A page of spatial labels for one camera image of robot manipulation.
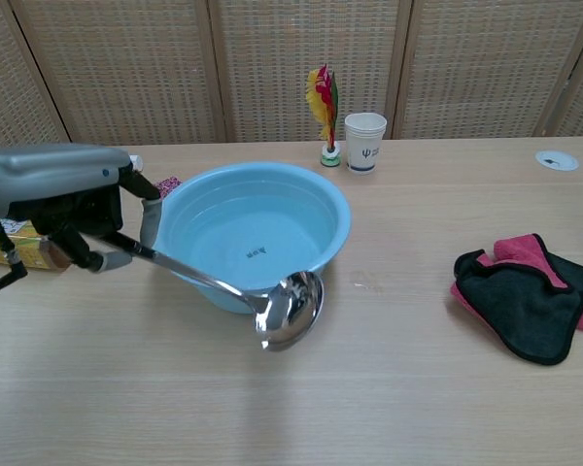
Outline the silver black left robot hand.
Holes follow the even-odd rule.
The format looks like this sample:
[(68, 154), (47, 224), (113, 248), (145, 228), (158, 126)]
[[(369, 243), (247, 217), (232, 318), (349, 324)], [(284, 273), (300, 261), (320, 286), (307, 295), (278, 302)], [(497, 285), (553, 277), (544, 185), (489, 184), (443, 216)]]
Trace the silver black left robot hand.
[(152, 247), (162, 196), (128, 150), (82, 143), (0, 148), (0, 220), (28, 220), (80, 268), (101, 273), (130, 263), (127, 252), (92, 250), (122, 228), (120, 193), (143, 206), (140, 243)]

